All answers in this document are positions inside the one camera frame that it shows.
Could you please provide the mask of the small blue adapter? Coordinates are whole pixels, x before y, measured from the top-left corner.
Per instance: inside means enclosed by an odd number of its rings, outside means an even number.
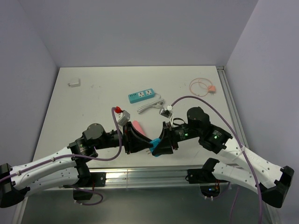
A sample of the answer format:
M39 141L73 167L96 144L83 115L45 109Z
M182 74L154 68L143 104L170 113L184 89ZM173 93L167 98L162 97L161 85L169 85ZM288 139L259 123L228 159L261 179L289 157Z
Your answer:
M147 154L151 154L154 157L159 157L159 155L154 155L153 153L160 142L161 142L160 138L153 139L150 142L152 144L152 147L147 150Z

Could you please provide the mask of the pink triangular power strip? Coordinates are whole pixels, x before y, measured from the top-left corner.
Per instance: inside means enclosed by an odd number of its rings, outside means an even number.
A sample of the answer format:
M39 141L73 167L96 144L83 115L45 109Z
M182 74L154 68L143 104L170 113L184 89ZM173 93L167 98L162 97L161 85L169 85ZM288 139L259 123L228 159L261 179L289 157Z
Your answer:
M140 123L136 120L132 121L133 127L142 135L146 136L143 128L141 127Z

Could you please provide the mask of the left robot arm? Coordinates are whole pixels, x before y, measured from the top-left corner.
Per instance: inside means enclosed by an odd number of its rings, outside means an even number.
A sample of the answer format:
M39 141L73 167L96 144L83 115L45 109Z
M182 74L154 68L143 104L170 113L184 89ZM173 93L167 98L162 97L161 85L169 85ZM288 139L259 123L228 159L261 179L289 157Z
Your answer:
M119 129L106 132L101 124L91 124L82 136L58 152L34 162L19 166L5 163L0 167L0 206L11 207L25 197L57 186L85 187L91 184L87 166L98 160L98 149L124 148L136 153L153 147L151 139L139 133L131 123L124 133Z

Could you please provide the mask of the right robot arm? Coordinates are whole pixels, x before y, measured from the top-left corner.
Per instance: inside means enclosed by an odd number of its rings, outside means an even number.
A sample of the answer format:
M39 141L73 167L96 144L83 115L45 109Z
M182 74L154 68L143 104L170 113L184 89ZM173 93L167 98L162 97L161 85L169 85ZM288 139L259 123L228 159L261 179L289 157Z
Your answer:
M236 138L230 133L211 124L209 115L200 107L192 107L187 111L186 124L172 127L169 123L164 123L159 141L152 142L150 152L153 156L172 154L180 141L193 138L199 138L199 144L204 149L240 166L234 168L209 158L200 174L205 181L234 182L255 193L260 192L262 200L268 205L282 207L294 170L289 166L273 164L250 149L239 146Z

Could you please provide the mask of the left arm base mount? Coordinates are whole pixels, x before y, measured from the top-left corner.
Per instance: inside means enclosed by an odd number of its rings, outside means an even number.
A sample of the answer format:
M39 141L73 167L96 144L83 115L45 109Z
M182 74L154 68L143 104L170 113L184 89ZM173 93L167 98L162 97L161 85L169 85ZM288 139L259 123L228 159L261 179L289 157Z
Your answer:
M105 187L106 173L105 172L91 172L91 177L85 183L85 185L75 184L73 188L72 196L75 201L80 203L89 203L93 197L91 191L95 191L98 187Z

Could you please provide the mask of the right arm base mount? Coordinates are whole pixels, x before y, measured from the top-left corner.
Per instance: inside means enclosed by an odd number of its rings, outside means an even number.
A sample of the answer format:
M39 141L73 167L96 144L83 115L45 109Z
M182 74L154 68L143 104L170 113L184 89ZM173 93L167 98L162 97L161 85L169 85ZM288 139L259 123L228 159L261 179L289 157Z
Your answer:
M203 168L188 169L185 180L189 184L198 184L203 198L210 201L219 198L230 187L230 182L216 179Z

